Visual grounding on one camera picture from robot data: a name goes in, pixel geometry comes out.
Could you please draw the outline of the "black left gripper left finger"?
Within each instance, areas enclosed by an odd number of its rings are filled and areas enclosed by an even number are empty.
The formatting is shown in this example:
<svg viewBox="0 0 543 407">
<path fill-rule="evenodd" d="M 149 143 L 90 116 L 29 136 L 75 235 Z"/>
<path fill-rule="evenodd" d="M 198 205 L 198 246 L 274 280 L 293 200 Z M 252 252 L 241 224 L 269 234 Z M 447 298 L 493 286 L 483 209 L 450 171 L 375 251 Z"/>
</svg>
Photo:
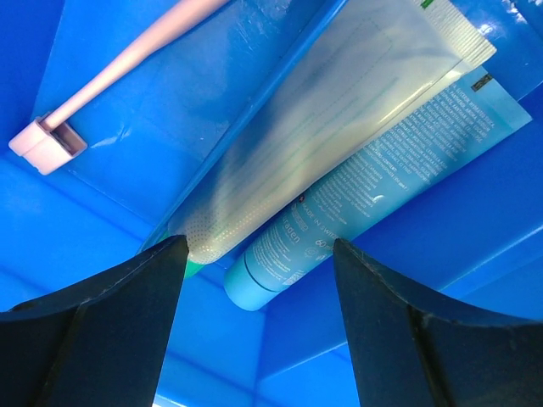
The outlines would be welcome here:
<svg viewBox="0 0 543 407">
<path fill-rule="evenodd" d="M 2 312 L 2 405 L 150 406 L 187 260 L 175 235 Z"/>
</svg>

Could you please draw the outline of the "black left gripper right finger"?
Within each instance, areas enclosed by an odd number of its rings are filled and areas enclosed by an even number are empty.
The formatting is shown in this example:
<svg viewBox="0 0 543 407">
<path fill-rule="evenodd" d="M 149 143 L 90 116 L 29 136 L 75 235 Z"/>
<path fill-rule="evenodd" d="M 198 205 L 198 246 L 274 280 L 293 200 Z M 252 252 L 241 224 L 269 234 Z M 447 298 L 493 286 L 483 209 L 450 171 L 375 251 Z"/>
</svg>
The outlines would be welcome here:
<svg viewBox="0 0 543 407">
<path fill-rule="evenodd" d="M 539 321 L 450 298 L 344 239 L 333 267 L 361 405 L 541 405 Z"/>
</svg>

